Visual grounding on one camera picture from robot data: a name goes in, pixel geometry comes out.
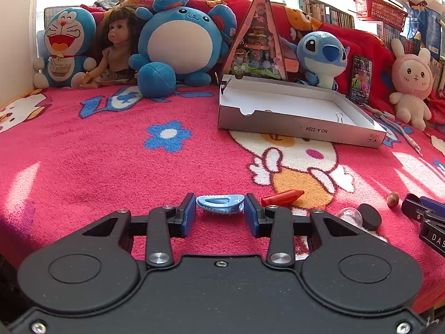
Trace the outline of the light blue hair clip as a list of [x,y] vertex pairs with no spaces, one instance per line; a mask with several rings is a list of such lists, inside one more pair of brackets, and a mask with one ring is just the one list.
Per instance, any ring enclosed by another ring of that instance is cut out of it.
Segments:
[[244,195],[202,195],[196,198],[196,205],[204,211],[229,215],[244,210]]

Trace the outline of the binder clip on box edge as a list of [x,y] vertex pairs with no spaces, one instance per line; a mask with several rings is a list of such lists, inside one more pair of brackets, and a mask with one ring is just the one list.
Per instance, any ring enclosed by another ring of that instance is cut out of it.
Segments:
[[227,88],[229,82],[234,78],[233,75],[215,74],[216,83],[219,87],[219,94],[224,95],[224,90]]

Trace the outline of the black round disc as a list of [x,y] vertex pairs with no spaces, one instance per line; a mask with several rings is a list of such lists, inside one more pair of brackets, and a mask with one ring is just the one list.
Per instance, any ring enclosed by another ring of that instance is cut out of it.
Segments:
[[368,203],[362,203],[358,209],[362,217],[362,227],[368,231],[376,231],[382,224],[379,212]]

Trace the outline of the white cardboard box tray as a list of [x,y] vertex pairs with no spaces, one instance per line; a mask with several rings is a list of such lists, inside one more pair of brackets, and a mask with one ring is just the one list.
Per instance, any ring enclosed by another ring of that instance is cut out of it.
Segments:
[[334,90],[254,77],[234,77],[219,94],[218,128],[375,149],[386,136],[379,123]]

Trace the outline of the row of books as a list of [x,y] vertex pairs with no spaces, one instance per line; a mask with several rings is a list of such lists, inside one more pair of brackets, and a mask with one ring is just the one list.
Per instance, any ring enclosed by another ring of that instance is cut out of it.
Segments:
[[306,13],[310,20],[318,20],[321,23],[327,23],[334,26],[340,26],[347,29],[355,28],[355,18],[320,0],[299,0],[301,9]]

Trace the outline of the blue Stitch plush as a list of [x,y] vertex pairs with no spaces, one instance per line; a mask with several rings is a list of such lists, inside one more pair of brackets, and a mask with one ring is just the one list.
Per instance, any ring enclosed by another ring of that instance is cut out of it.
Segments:
[[349,51],[349,46],[328,32],[316,31],[303,36],[296,46],[297,60],[305,76],[300,82],[337,90],[335,77],[346,70]]

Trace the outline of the Doraemon plush toy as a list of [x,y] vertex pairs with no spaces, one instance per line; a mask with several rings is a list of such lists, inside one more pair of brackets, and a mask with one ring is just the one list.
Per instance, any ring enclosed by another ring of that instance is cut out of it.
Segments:
[[85,74],[97,66],[86,55],[96,30],[93,15],[83,8],[65,8],[55,14],[44,31],[46,56],[33,63],[34,87],[81,87]]

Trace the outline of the pink bunny plush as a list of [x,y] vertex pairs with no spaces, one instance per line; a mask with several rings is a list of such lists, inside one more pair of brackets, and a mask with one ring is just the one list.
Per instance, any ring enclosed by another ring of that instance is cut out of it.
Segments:
[[405,54],[402,42],[396,38],[391,40],[391,48],[396,57],[391,70],[395,92],[389,96],[389,101],[394,105],[398,120],[424,131],[426,121],[431,119],[431,111],[424,102],[433,86],[430,51],[421,48],[418,55]]

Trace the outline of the clear plastic dome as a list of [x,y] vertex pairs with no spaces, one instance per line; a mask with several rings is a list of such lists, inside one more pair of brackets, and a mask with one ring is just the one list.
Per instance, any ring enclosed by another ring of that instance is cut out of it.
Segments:
[[360,211],[353,207],[345,207],[341,209],[337,213],[337,217],[358,228],[363,227],[363,217]]

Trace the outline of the brown haired baby doll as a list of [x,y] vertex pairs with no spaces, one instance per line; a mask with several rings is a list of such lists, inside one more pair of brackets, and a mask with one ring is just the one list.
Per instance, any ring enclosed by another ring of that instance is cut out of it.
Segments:
[[85,73],[80,87],[134,84],[135,71],[129,66],[129,58],[137,53],[140,30],[141,22],[135,7],[119,4],[108,10],[96,36],[99,64]]

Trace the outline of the smartphone with lit screen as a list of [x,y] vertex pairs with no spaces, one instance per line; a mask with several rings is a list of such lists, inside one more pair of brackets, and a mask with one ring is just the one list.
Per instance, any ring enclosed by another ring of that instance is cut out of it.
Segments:
[[352,83],[349,99],[358,104],[368,104],[370,101],[373,63],[371,60],[355,55],[352,65]]

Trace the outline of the red plastic basket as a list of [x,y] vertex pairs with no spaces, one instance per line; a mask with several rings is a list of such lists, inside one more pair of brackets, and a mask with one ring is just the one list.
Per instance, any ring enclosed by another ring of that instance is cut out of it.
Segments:
[[354,0],[357,18],[382,22],[402,32],[407,12],[383,0]]

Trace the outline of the black binder clip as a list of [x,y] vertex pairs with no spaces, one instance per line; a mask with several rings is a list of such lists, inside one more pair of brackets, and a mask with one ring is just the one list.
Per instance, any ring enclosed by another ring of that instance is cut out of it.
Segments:
[[343,123],[344,122],[344,115],[341,112],[337,112],[336,113],[336,117],[337,117],[337,121],[339,123]]

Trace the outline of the blue round mouse plush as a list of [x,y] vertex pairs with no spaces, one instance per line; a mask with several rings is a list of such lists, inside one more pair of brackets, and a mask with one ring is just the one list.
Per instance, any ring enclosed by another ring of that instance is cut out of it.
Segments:
[[189,0],[154,0],[152,8],[138,7],[145,22],[129,67],[145,98],[172,94],[177,83],[206,87],[208,71],[225,57],[237,30],[234,12],[216,4],[208,13],[189,7]]

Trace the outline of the pink triangular diorama house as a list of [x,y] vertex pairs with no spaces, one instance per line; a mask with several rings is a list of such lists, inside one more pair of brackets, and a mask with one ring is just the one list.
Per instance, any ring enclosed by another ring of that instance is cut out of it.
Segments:
[[300,69],[296,46],[282,38],[270,0],[252,0],[222,65],[221,75],[287,81]]

